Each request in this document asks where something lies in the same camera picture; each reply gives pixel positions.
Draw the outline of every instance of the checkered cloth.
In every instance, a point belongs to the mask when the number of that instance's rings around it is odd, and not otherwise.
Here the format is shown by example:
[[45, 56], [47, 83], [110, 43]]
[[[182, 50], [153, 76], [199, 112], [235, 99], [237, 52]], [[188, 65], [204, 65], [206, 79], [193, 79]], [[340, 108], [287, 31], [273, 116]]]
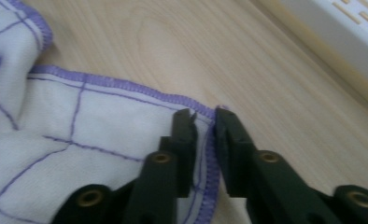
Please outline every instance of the checkered cloth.
[[50, 223], [74, 190], [118, 189], [136, 178], [183, 108], [198, 113], [199, 138], [194, 186], [178, 201], [178, 223], [209, 223], [219, 183], [214, 110], [130, 81], [33, 67], [51, 40], [35, 10], [0, 0], [0, 224]]

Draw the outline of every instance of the purple grid pattern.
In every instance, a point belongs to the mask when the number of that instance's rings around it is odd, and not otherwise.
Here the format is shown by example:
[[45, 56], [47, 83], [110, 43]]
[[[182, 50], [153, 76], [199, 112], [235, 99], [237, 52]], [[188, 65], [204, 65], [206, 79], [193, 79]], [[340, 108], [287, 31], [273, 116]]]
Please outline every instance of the purple grid pattern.
[[[52, 34], [51, 34], [51, 31], [50, 31], [50, 28], [45, 23], [45, 21], [42, 19], [42, 17], [39, 16], [37, 14], [37, 12], [35, 10], [33, 10], [32, 8], [22, 4], [21, 1], [8, 0], [8, 2], [12, 6], [14, 6], [15, 8], [24, 10], [26, 12], [27, 16], [29, 16], [30, 14], [33, 15], [33, 17], [30, 18], [30, 19], [32, 20], [32, 22], [35, 25], [38, 26], [39, 30], [41, 31], [41, 33], [43, 35], [44, 43], [43, 43], [42, 49], [44, 49], [47, 45], [49, 45], [50, 42], [51, 42], [51, 39], [52, 39]], [[0, 1], [0, 4], [1, 4], [1, 6], [8, 9], [8, 7], [5, 6], [1, 1]], [[21, 20], [21, 22], [19, 22], [19, 23], [23, 23], [32, 32], [33, 36], [35, 37], [35, 41], [37, 43], [38, 49], [41, 49], [40, 40], [37, 38], [35, 30], [33, 30], [30, 25], [28, 25], [22, 18], [20, 18], [18, 13], [16, 13], [16, 15], [17, 15], [18, 19]], [[15, 25], [16, 24], [9, 25], [9, 27], [6, 28], [6, 30], [10, 29], [11, 27], [13, 27]], [[34, 72], [38, 71], [38, 72], [42, 72], [42, 73], [49, 73], [49, 74], [55, 75], [57, 77], [63, 77], [65, 79], [69, 79], [69, 80], [81, 79], [84, 76], [86, 77], [88, 75], [88, 74], [64, 71], [63, 69], [60, 69], [60, 68], [54, 67], [54, 66], [36, 67], [33, 71]], [[190, 107], [190, 108], [196, 110], [198, 113], [203, 114], [203, 115], [205, 115], [206, 117], [208, 117], [210, 119], [213, 119], [213, 117], [214, 117], [214, 112], [213, 112], [212, 109], [207, 108], [204, 105], [201, 105], [198, 102], [196, 102], [196, 101], [194, 101], [190, 98], [184, 97], [184, 96], [163, 94], [161, 92], [155, 91], [153, 89], [150, 89], [150, 88], [142, 86], [142, 85], [138, 85], [138, 84], [135, 84], [135, 83], [132, 83], [132, 82], [129, 82], [129, 81], [109, 78], [109, 77], [91, 76], [90, 83], [93, 84], [93, 85], [99, 85], [99, 86], [104, 86], [104, 87], [120, 88], [120, 89], [127, 90], [127, 91], [141, 92], [141, 93], [144, 93], [146, 95], [152, 96], [156, 99], [162, 100], [164, 102], [169, 102], [169, 103], [173, 103], [173, 104], [184, 105], [184, 106]], [[7, 191], [7, 189], [16, 180], [18, 180], [24, 173], [26, 173], [28, 170], [30, 170], [34, 165], [38, 164], [39, 162], [42, 162], [43, 160], [45, 160], [50, 155], [66, 151], [67, 149], [69, 149], [69, 147], [71, 145], [75, 145], [77, 147], [82, 147], [82, 148], [85, 148], [85, 149], [94, 149], [94, 150], [98, 150], [100, 152], [105, 152], [105, 153], [110, 153], [111, 154], [111, 152], [109, 152], [107, 150], [104, 150], [102, 148], [83, 146], [79, 143], [75, 143], [75, 142], [72, 141], [72, 136], [73, 136], [74, 131], [75, 131], [76, 117], [77, 117], [77, 113], [79, 111], [79, 106], [80, 106], [81, 94], [85, 91], [85, 84], [86, 84], [86, 81], [83, 82], [83, 85], [81, 86], [80, 91], [78, 93], [78, 102], [76, 104], [76, 109], [75, 109], [75, 113], [73, 115], [72, 124], [71, 124], [70, 140], [69, 141], [64, 141], [64, 140], [60, 139], [61, 141], [67, 143], [66, 148], [58, 150], [58, 151], [51, 152], [51, 153], [39, 158], [38, 160], [34, 161], [33, 163], [31, 163], [28, 167], [26, 167], [23, 171], [21, 171], [13, 179], [11, 179], [11, 181], [9, 181], [9, 183], [0, 191], [0, 198], [4, 195], [4, 193]], [[0, 110], [6, 116], [11, 117], [9, 115], [9, 113], [4, 108], [0, 108]], [[217, 163], [216, 163], [216, 159], [215, 159], [215, 155], [214, 155], [213, 142], [210, 140], [210, 139], [212, 139], [212, 132], [210, 132], [210, 127], [211, 126], [209, 126], [209, 131], [208, 131], [209, 132], [209, 138], [208, 138], [208, 142], [206, 144], [206, 160], [207, 160], [206, 188], [205, 188], [205, 190], [199, 190], [200, 192], [203, 193], [203, 201], [202, 201], [202, 207], [201, 207], [200, 212], [198, 214], [198, 217], [196, 219], [197, 223], [205, 223], [205, 222], [210, 221], [210, 219], [212, 217], [212, 214], [213, 214], [213, 211], [214, 211], [214, 208], [215, 208], [215, 202], [216, 202], [217, 192], [218, 192], [219, 172], [218, 172], [218, 169], [217, 169]], [[50, 138], [53, 141], [60, 141], [59, 139], [52, 138], [52, 137], [47, 137], [47, 138]], [[125, 158], [130, 159], [129, 157], [126, 157], [124, 155], [116, 155], [116, 156], [122, 156], [124, 159]], [[199, 184], [194, 187], [195, 191], [198, 191], [198, 189], [199, 189]], [[192, 204], [195, 201], [196, 195], [197, 194], [195, 194], [195, 196], [193, 197]], [[33, 220], [29, 220], [29, 219], [26, 219], [26, 218], [14, 217], [12, 215], [9, 215], [9, 214], [5, 213], [1, 209], [0, 209], [0, 214], [4, 215], [6, 217], [11, 217], [11, 218], [17, 219], [19, 221], [27, 222], [27, 223], [38, 223], [38, 222], [35, 222]]]

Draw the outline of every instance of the tabletop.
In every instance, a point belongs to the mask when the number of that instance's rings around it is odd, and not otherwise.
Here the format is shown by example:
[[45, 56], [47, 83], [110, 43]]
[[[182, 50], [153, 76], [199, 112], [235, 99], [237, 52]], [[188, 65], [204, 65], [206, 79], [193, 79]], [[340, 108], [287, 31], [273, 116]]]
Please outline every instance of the tabletop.
[[[53, 45], [38, 64], [226, 105], [312, 188], [368, 189], [368, 103], [256, 0], [24, 0]], [[212, 223], [248, 223], [223, 186]]]

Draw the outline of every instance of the towel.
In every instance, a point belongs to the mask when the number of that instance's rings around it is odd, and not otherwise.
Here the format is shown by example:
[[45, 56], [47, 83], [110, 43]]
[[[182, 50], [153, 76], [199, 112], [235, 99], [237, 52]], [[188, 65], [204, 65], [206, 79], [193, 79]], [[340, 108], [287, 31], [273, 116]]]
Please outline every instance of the towel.
[[214, 110], [126, 80], [34, 66], [51, 41], [33, 8], [0, 0], [0, 224], [47, 224], [76, 189], [133, 180], [184, 108], [197, 113], [199, 137], [177, 223], [209, 223], [219, 186]]

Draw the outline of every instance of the white fabric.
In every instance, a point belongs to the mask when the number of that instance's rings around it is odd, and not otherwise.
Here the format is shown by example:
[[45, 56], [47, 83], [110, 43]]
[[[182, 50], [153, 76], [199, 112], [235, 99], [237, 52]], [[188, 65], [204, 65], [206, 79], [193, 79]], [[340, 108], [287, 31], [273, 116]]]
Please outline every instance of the white fabric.
[[0, 0], [0, 224], [50, 223], [74, 190], [134, 179], [182, 108], [198, 113], [199, 140], [195, 185], [179, 200], [178, 223], [208, 223], [219, 183], [214, 111], [129, 81], [33, 67], [50, 41], [32, 8]]

